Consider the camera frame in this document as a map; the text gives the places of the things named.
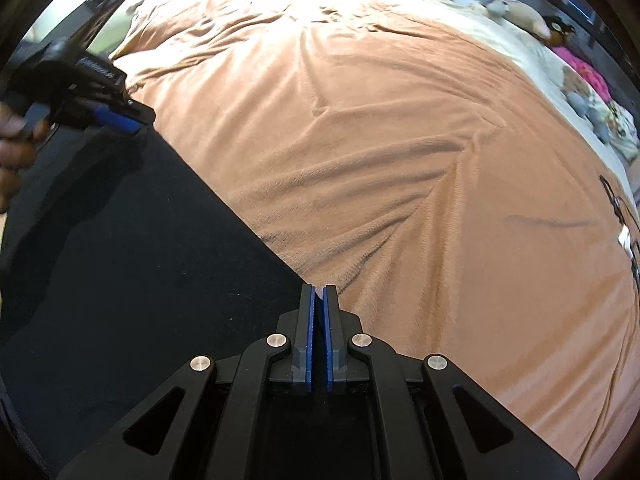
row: wrinkled blanket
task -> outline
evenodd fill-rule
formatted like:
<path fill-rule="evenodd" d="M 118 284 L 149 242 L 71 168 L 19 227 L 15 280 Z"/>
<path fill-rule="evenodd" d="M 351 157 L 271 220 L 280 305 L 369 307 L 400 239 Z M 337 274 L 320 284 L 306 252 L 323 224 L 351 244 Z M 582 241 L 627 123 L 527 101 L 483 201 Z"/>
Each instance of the wrinkled blanket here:
<path fill-rule="evenodd" d="M 117 64 L 305 280 L 397 351 L 446 354 L 593 478 L 640 406 L 598 176 L 622 189 L 508 59 L 404 1 L 147 0 Z"/>

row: screw head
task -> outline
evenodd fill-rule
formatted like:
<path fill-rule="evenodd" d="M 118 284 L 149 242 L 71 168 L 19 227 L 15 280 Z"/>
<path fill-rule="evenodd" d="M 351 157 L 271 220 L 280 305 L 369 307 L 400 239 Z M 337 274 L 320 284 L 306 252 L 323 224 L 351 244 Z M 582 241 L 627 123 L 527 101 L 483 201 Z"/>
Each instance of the screw head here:
<path fill-rule="evenodd" d="M 351 338 L 351 342 L 359 346 L 360 348 L 364 348 L 365 346 L 369 346 L 373 339 L 369 334 L 356 334 Z"/>
<path fill-rule="evenodd" d="M 191 369 L 202 372 L 211 366 L 211 359 L 206 355 L 199 355 L 191 360 Z"/>
<path fill-rule="evenodd" d="M 427 359 L 427 364 L 429 368 L 433 368 L 434 370 L 444 370 L 449 363 L 447 363 L 447 360 L 441 355 L 432 355 Z"/>
<path fill-rule="evenodd" d="M 274 348 L 278 348 L 280 346 L 283 346 L 284 343 L 286 343 L 286 342 L 287 342 L 287 336 L 282 335 L 282 334 L 271 334 L 267 338 L 267 345 L 273 346 Z"/>

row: plush toy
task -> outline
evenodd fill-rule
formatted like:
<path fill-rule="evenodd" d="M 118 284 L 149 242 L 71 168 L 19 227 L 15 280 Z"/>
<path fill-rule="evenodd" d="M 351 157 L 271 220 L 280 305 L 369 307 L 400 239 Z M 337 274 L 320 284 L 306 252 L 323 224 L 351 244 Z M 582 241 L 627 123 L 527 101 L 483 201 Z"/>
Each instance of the plush toy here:
<path fill-rule="evenodd" d="M 589 86 L 589 83 L 567 65 L 562 66 L 561 90 L 564 95 L 567 95 L 569 92 L 576 92 L 585 97 L 587 101 L 591 95 L 591 86 Z"/>
<path fill-rule="evenodd" d="M 558 16 L 543 16 L 546 26 L 551 32 L 548 40 L 542 40 L 549 48 L 566 46 L 572 34 L 575 34 L 573 25 L 567 25 Z"/>
<path fill-rule="evenodd" d="M 539 12 L 518 0 L 495 0 L 486 6 L 486 10 L 490 17 L 504 18 L 543 40 L 551 38 L 551 31 Z"/>
<path fill-rule="evenodd" d="M 486 7 L 480 2 L 471 2 L 469 4 L 469 9 L 471 9 L 473 12 L 480 14 L 481 16 L 484 16 L 486 18 L 489 17 L 489 12 L 486 10 Z"/>
<path fill-rule="evenodd" d="M 591 121 L 593 124 L 593 133 L 600 139 L 604 145 L 610 142 L 610 130 L 605 120 L 600 116 L 596 108 L 591 106 L 587 98 L 578 92 L 569 92 L 566 94 L 566 100 L 574 109 L 578 117 Z"/>

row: finger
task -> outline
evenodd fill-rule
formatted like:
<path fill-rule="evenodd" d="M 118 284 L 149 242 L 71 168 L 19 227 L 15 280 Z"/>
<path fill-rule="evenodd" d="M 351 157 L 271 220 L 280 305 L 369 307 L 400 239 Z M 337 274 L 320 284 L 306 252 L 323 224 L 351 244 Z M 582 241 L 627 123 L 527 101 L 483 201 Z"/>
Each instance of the finger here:
<path fill-rule="evenodd" d="M 20 177 L 9 168 L 0 168 L 0 194 L 12 197 L 20 191 Z"/>
<path fill-rule="evenodd" d="M 0 195 L 0 214 L 6 213 L 7 211 L 9 211 L 10 203 L 11 201 L 9 200 L 9 197 Z"/>
<path fill-rule="evenodd" d="M 47 134 L 49 133 L 49 123 L 47 121 L 40 121 L 33 128 L 33 140 L 35 142 L 42 142 L 47 138 Z"/>
<path fill-rule="evenodd" d="M 0 137 L 15 137 L 27 124 L 22 117 L 14 115 L 11 108 L 5 103 L 0 103 Z"/>
<path fill-rule="evenodd" d="M 36 148 L 31 142 L 0 140 L 0 166 L 6 168 L 29 168 L 36 159 Z"/>

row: pink fabric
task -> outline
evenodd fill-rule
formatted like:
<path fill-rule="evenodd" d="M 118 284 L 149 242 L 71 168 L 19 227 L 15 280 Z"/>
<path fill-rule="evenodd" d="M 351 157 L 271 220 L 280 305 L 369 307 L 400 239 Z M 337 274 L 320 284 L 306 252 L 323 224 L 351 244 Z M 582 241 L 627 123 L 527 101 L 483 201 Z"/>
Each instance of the pink fabric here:
<path fill-rule="evenodd" d="M 604 78 L 598 72 L 596 72 L 596 69 L 594 69 L 593 66 L 586 61 L 581 60 L 579 57 L 574 56 L 574 54 L 572 54 L 565 46 L 556 46 L 551 50 L 553 50 L 560 59 L 580 74 L 582 79 L 593 87 L 604 102 L 608 103 L 611 101 L 611 94 L 609 93 L 607 82 L 604 81 Z"/>

